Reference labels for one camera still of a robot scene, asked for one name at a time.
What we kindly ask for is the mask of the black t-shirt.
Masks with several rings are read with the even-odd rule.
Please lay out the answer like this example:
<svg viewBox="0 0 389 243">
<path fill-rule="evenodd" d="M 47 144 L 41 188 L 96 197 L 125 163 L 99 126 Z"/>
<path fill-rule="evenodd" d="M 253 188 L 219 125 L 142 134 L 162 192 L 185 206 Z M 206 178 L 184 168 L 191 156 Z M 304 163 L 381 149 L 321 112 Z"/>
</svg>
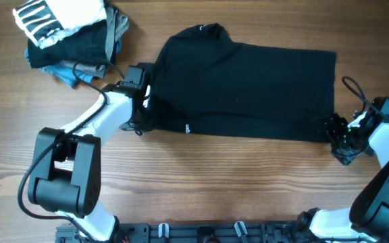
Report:
<svg viewBox="0 0 389 243">
<path fill-rule="evenodd" d="M 233 41 L 219 24 L 171 36 L 148 64 L 155 127 L 186 134 L 324 142 L 336 54 Z"/>
</svg>

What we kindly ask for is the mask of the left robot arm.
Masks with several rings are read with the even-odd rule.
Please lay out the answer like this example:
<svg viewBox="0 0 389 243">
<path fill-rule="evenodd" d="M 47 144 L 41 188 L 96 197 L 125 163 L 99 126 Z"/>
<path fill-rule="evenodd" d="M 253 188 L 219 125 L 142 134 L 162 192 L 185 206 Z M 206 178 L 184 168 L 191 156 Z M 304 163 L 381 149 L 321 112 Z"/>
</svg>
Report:
<svg viewBox="0 0 389 243">
<path fill-rule="evenodd" d="M 101 148 L 120 128 L 136 130 L 147 111 L 149 86 L 109 84 L 79 118 L 60 129 L 43 128 L 36 137 L 33 161 L 18 190 L 50 214 L 69 221 L 81 242 L 121 242 L 120 222 L 99 201 Z"/>
</svg>

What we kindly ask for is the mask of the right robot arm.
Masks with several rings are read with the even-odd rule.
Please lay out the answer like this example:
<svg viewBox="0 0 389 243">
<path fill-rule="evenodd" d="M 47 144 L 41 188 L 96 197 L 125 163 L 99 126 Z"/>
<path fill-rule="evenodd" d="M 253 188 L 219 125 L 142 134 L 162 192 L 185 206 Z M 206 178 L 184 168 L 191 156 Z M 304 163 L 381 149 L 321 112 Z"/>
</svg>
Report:
<svg viewBox="0 0 389 243">
<path fill-rule="evenodd" d="M 389 242 L 389 109 L 369 109 L 352 122 L 333 114 L 325 124 L 334 156 L 348 165 L 362 153 L 380 170 L 345 209 L 311 209 L 294 222 L 294 242 Z"/>
</svg>

